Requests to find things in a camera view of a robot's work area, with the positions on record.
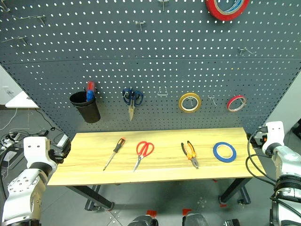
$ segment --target blue scissors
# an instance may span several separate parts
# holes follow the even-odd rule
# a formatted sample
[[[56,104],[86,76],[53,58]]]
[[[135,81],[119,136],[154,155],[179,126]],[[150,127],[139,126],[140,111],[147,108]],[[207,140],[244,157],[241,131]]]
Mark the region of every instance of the blue scissors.
[[[135,107],[139,106],[143,101],[143,93],[140,91],[134,91],[132,89],[124,89],[122,91],[122,98],[128,105],[128,113],[131,121],[134,116]]]

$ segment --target pen holder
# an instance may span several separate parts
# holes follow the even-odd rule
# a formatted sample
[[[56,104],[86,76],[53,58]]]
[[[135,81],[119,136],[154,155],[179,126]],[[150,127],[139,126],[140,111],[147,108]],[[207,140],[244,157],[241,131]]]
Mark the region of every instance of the pen holder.
[[[100,114],[96,105],[95,96],[87,101],[86,92],[77,92],[70,97],[71,103],[77,108],[85,122],[94,123],[100,120]]]

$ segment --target blue scissor handle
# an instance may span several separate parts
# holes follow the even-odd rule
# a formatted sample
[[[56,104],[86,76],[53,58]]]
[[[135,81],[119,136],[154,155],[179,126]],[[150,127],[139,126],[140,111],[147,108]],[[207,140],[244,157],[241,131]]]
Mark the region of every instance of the blue scissor handle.
[[[132,89],[124,89],[124,90],[122,90],[122,98],[123,98],[124,102],[127,105],[131,105],[132,92],[133,92]]]
[[[142,93],[142,92],[139,92],[139,91],[134,91],[133,93],[134,93],[134,94],[133,94],[134,106],[137,107],[137,106],[139,106],[139,105],[142,103],[142,101],[143,101],[143,93]]]

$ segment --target yellow tape roll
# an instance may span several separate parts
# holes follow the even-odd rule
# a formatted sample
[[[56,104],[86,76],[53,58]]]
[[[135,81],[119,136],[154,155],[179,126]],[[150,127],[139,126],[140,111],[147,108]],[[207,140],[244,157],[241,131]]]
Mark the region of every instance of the yellow tape roll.
[[[197,101],[197,105],[191,109],[185,108],[183,106],[183,102],[184,100],[186,100],[187,98],[193,98]],[[179,108],[184,111],[185,113],[193,113],[196,112],[202,105],[202,100],[201,98],[195,94],[195,93],[185,93],[183,96],[181,96],[180,100],[179,100]]]

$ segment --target black table leg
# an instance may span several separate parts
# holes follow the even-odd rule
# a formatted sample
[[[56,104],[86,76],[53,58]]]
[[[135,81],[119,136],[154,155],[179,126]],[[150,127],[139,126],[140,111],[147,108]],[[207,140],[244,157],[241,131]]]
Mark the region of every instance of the black table leg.
[[[228,187],[228,189],[219,197],[220,203],[226,203],[236,192],[241,191],[244,188],[243,192],[247,194],[245,185],[252,178],[236,178],[233,183]]]
[[[114,207],[114,203],[102,197],[97,190],[97,186],[94,186],[94,189],[89,188],[88,186],[67,186],[67,188],[72,191],[80,194],[90,200],[91,202],[99,205],[100,207],[104,207],[107,210],[112,210]]]

